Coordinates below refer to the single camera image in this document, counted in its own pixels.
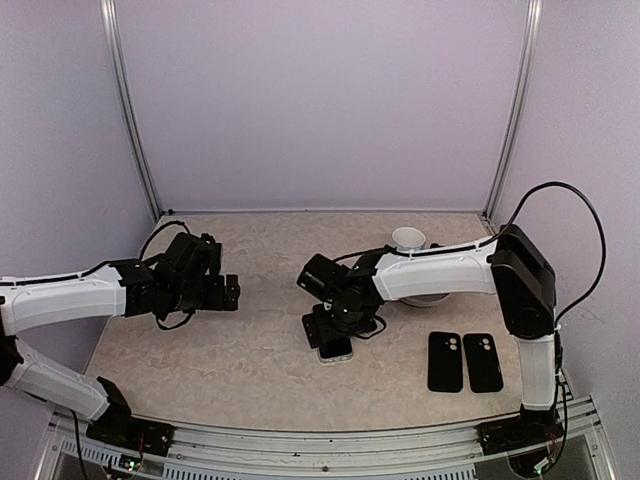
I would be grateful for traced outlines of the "black smartphone white edge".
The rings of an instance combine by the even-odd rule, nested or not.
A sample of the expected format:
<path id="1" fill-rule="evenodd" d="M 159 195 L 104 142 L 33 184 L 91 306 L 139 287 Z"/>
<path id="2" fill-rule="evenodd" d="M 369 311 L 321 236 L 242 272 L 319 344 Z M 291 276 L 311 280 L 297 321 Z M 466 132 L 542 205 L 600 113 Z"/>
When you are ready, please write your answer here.
<path id="1" fill-rule="evenodd" d="M 322 363 L 346 361 L 353 357 L 353 347 L 349 338 L 339 338 L 322 343 L 318 348 Z"/>

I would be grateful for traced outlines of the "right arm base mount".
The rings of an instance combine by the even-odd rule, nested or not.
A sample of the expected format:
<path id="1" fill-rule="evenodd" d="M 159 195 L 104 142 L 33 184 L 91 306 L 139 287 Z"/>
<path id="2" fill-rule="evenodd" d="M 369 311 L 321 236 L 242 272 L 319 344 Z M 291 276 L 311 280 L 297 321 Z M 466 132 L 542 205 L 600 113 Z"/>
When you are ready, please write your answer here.
<path id="1" fill-rule="evenodd" d="M 484 455 L 529 447 L 564 434 L 562 421 L 555 410 L 521 410 L 513 417 L 483 422 L 477 431 Z"/>

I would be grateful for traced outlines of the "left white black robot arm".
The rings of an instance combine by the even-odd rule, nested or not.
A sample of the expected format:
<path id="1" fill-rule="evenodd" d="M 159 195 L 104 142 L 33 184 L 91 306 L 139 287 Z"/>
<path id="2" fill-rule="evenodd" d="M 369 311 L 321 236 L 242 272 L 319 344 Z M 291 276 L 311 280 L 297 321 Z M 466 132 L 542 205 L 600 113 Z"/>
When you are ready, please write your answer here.
<path id="1" fill-rule="evenodd" d="M 163 323 L 175 312 L 187 319 L 199 311 L 234 312 L 237 276 L 218 261 L 176 266 L 154 256 L 146 261 L 105 261 L 66 276 L 7 278 L 1 282 L 1 384 L 99 422 L 121 445 L 133 443 L 140 424 L 119 388 L 102 377 L 78 373 L 36 351 L 20 333 L 82 319 L 151 314 Z"/>

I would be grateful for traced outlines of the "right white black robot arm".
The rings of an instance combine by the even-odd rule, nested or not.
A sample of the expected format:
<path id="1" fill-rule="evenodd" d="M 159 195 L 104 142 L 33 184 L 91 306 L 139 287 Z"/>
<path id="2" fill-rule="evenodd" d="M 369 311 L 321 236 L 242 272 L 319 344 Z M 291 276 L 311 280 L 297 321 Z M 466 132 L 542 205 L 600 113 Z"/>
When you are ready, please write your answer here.
<path id="1" fill-rule="evenodd" d="M 298 286 L 318 301 L 302 318 L 311 348 L 374 332 L 377 311 L 386 302 L 424 295 L 495 295 L 520 355 L 525 411 L 513 419 L 512 436 L 531 444 L 549 429 L 559 368 L 555 272 L 518 226 L 471 243 L 412 251 L 385 246 L 356 257 L 348 267 L 316 254 L 298 276 Z"/>

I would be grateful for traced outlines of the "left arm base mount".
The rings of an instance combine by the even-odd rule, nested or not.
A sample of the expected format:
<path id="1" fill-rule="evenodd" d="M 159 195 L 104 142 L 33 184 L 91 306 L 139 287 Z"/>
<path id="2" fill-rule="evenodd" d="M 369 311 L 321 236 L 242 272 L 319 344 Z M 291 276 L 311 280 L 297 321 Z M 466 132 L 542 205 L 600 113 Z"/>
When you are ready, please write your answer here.
<path id="1" fill-rule="evenodd" d="M 135 417 L 128 406 L 110 404 L 97 420 L 90 421 L 86 436 L 138 453 L 166 457 L 174 432 L 171 424 Z"/>

